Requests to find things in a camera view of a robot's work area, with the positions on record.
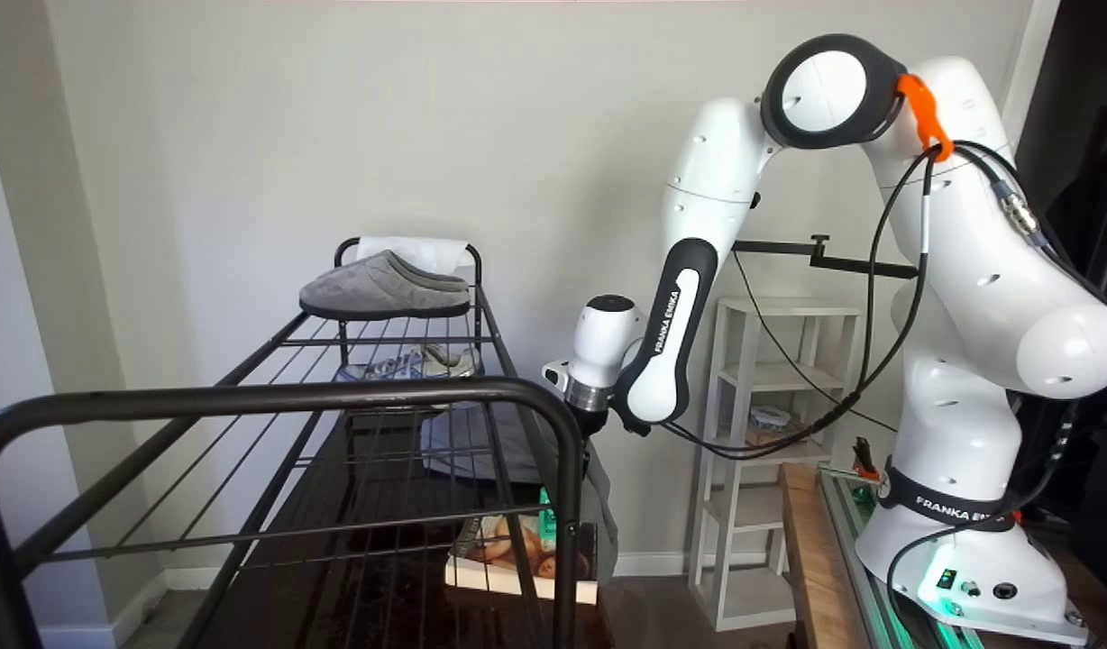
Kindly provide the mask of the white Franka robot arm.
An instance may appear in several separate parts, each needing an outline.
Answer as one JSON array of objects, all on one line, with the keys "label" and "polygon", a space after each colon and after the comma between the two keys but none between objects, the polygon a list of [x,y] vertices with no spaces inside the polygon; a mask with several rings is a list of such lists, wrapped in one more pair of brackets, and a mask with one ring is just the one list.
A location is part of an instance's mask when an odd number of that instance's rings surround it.
[{"label": "white Franka robot arm", "polygon": [[906,64],[864,36],[828,31],[793,46],[758,102],[711,102],[666,185],[656,301],[591,301],[574,352],[545,375],[587,427],[676,421],[699,315],[767,158],[846,146],[865,153],[883,224],[918,275],[897,319],[901,427],[854,557],[943,624],[1078,649],[1088,632],[1066,573],[1005,497],[1020,448],[1011,402],[1107,390],[1107,304],[1028,212],[972,60]]}]

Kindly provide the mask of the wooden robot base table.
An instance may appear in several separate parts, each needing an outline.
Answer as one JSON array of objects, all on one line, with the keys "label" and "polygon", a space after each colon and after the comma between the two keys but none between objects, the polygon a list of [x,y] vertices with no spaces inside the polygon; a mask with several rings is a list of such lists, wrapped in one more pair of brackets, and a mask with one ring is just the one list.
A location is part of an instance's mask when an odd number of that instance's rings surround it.
[{"label": "wooden robot base table", "polygon": [[782,466],[782,531],[800,649],[873,649],[817,466]]}]

